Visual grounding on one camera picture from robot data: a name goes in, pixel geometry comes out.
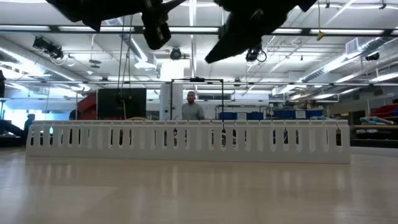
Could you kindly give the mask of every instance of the wooden floor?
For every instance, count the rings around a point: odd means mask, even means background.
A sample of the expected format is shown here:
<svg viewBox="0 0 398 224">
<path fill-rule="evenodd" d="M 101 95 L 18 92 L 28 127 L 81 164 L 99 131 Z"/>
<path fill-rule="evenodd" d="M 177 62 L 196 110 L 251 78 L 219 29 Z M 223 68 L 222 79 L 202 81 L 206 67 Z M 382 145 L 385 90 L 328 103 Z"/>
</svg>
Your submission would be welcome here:
<svg viewBox="0 0 398 224">
<path fill-rule="evenodd" d="M 398 157 L 332 165 L 0 151 L 0 223 L 397 224 Z"/>
</svg>

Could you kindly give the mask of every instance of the person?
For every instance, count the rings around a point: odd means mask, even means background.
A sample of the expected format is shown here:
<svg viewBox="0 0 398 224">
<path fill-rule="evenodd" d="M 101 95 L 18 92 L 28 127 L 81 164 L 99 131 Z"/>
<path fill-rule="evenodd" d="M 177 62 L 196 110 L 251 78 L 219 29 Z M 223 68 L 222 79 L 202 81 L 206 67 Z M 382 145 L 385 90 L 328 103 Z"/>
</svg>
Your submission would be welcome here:
<svg viewBox="0 0 398 224">
<path fill-rule="evenodd" d="M 34 114 L 28 114 L 27 120 L 25 121 L 25 126 L 24 126 L 24 131 L 27 133 L 29 130 L 29 127 L 33 124 L 33 121 L 35 120 L 36 115 Z"/>
<path fill-rule="evenodd" d="M 205 115 L 200 105 L 195 103 L 195 92 L 189 91 L 187 95 L 188 103 L 182 105 L 182 119 L 184 120 L 203 120 Z"/>
</svg>

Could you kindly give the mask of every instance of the blue bin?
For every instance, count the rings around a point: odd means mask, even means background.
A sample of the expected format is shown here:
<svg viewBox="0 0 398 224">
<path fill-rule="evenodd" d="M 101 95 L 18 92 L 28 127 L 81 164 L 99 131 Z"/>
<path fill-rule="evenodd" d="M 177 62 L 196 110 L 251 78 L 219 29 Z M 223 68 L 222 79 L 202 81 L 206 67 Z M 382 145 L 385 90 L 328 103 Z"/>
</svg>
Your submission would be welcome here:
<svg viewBox="0 0 398 224">
<path fill-rule="evenodd" d="M 296 114 L 294 110 L 274 110 L 273 117 L 280 119 L 294 119 Z"/>
<path fill-rule="evenodd" d="M 263 119 L 264 119 L 264 113 L 260 112 L 248 113 L 248 120 L 263 120 Z"/>
<path fill-rule="evenodd" d="M 305 115 L 307 119 L 310 119 L 314 116 L 323 116 L 323 110 L 306 110 Z"/>
<path fill-rule="evenodd" d="M 223 120 L 236 120 L 238 118 L 238 114 L 234 112 L 220 112 L 218 114 L 218 119 Z"/>
</svg>

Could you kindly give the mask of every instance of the white slotted fence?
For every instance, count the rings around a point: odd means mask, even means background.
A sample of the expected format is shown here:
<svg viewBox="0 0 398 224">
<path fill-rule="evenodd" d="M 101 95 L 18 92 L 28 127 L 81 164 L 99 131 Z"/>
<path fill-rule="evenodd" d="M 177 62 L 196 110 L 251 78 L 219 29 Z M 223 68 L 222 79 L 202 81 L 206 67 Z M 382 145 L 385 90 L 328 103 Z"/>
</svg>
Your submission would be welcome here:
<svg viewBox="0 0 398 224">
<path fill-rule="evenodd" d="M 28 136 L 29 156 L 349 163 L 347 121 L 35 121 Z"/>
</svg>

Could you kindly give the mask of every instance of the screen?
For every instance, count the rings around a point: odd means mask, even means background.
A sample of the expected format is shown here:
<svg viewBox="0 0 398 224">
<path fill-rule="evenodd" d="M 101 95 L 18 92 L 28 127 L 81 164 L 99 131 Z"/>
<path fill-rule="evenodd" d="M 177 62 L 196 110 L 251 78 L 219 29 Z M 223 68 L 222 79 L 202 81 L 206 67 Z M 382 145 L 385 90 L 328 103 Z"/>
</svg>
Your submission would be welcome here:
<svg viewBox="0 0 398 224">
<path fill-rule="evenodd" d="M 126 107 L 126 118 L 146 117 L 147 111 L 147 89 L 130 88 L 123 89 L 123 101 L 118 100 L 120 89 L 98 90 L 98 117 L 124 118 L 124 107 Z"/>
</svg>

